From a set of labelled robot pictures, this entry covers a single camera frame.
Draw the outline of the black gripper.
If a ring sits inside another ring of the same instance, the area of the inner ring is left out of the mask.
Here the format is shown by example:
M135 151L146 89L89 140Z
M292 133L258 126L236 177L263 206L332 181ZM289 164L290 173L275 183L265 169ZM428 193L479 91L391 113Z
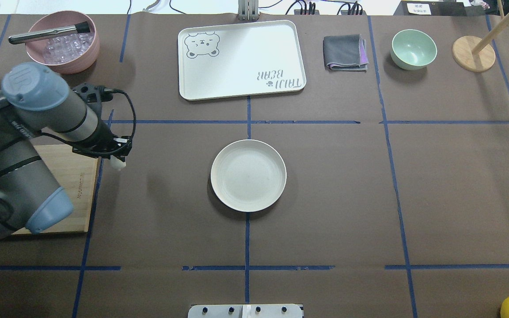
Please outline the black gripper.
M86 140L75 143L72 152L91 158L125 160L131 151L131 136L117 136L107 125L99 125Z

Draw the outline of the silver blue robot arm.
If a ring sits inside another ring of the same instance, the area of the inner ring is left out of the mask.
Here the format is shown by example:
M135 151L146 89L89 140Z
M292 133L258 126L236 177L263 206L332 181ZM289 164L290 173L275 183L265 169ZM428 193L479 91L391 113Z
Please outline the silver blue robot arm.
M119 137L101 119L101 96L117 89L71 89L48 66L26 62L6 74L0 89L0 240L20 229L38 234L67 218L73 204L31 143L53 138L91 158L125 163L134 134Z

